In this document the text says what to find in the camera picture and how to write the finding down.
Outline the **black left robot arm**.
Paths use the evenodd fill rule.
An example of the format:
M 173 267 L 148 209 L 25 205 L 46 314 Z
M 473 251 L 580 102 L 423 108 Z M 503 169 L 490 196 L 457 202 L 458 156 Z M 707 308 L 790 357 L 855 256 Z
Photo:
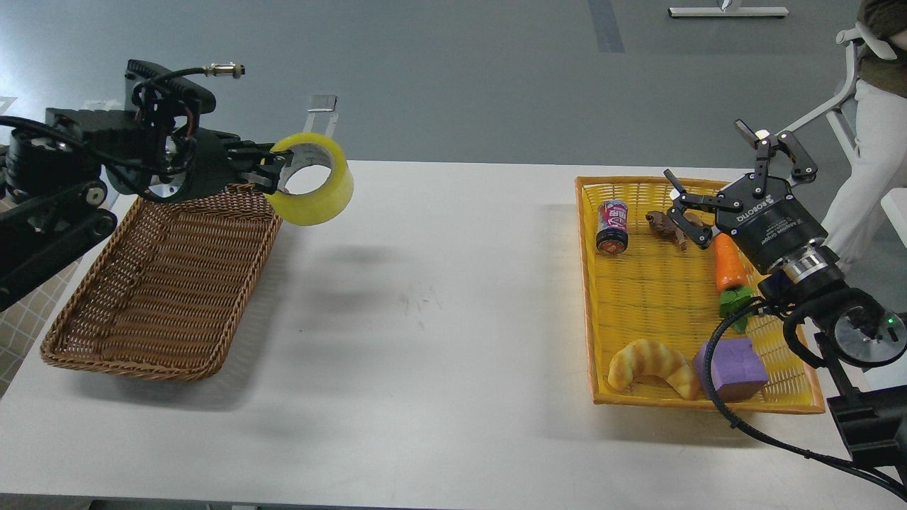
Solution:
M 130 60 L 122 109 L 49 108 L 45 120 L 3 116 L 2 309 L 32 293 L 116 229 L 110 188 L 151 203 L 182 203 L 249 185 L 274 194 L 288 149 L 201 127 L 216 97 L 194 75 L 245 74 L 242 64 L 169 70 Z

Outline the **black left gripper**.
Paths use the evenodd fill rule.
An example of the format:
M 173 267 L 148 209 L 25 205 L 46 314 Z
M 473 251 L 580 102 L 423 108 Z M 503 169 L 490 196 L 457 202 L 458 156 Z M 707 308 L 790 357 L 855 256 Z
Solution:
M 233 162 L 291 162 L 290 149 L 276 143 L 241 141 L 239 135 L 220 130 L 200 129 L 194 136 L 195 154 L 174 201 L 201 199 L 222 193 L 225 188 L 246 188 L 273 195 L 285 193 L 284 164 L 236 166 Z

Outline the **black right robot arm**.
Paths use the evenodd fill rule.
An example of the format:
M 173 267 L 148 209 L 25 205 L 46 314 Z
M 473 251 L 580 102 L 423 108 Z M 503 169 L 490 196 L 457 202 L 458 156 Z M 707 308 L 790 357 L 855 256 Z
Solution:
M 905 355 L 905 324 L 874 297 L 849 286 L 826 230 L 794 197 L 813 183 L 818 166 L 789 130 L 759 136 L 742 120 L 736 129 L 755 149 L 752 171 L 715 195 L 690 193 L 671 170 L 676 190 L 668 217 L 706 248 L 716 233 L 729 236 L 760 274 L 759 295 L 748 298 L 715 328 L 703 358 L 706 396 L 733 429 L 762 443 L 820 462 L 905 498 L 905 387 L 861 391 L 845 366 L 878 368 Z M 780 317 L 787 348 L 812 368 L 825 368 L 837 388 L 829 398 L 848 458 L 817 454 L 771 438 L 729 409 L 717 394 L 712 361 L 723 333 L 748 314 Z

